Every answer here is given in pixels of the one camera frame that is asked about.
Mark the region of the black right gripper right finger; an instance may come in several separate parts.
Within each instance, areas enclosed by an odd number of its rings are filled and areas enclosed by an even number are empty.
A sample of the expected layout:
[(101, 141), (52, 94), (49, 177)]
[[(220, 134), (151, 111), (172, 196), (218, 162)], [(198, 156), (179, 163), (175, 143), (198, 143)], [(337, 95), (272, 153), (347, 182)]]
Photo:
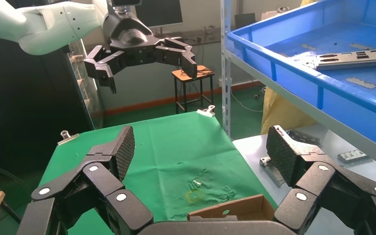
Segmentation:
[(304, 234), (319, 209), (334, 213), (356, 235), (376, 235), (376, 182), (339, 166), (318, 146), (293, 140), (280, 126), (269, 128), (266, 148), (291, 188), (274, 220)]

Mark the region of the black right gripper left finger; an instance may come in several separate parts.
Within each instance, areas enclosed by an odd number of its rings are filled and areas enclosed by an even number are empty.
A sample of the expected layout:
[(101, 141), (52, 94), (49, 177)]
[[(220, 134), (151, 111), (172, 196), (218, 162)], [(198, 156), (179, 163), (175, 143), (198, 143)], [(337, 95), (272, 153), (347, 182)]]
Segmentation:
[(116, 235), (138, 234), (152, 224), (153, 214), (123, 183), (134, 152), (131, 126), (93, 146), (76, 168), (33, 191), (18, 234), (66, 235), (89, 210)]

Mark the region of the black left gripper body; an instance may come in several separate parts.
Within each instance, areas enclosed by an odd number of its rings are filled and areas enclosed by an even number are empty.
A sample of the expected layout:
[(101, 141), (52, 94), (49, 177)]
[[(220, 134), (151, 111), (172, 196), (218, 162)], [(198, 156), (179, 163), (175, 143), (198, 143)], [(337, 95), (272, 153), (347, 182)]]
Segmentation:
[(155, 47), (160, 40), (132, 13), (109, 13), (102, 29), (112, 53), (121, 52), (126, 67), (156, 62)]

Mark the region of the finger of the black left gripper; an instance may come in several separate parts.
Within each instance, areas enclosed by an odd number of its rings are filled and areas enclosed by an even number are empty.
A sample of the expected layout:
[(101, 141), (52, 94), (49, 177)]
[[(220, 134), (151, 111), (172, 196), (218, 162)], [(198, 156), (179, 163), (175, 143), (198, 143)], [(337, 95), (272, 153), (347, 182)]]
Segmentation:
[(87, 75), (99, 82), (102, 87), (109, 87), (116, 94), (114, 75), (126, 67), (125, 52), (111, 52), (102, 45), (97, 45), (84, 59)]
[(177, 66), (192, 79), (197, 78), (197, 64), (192, 46), (181, 37), (160, 39), (156, 43), (156, 62)]

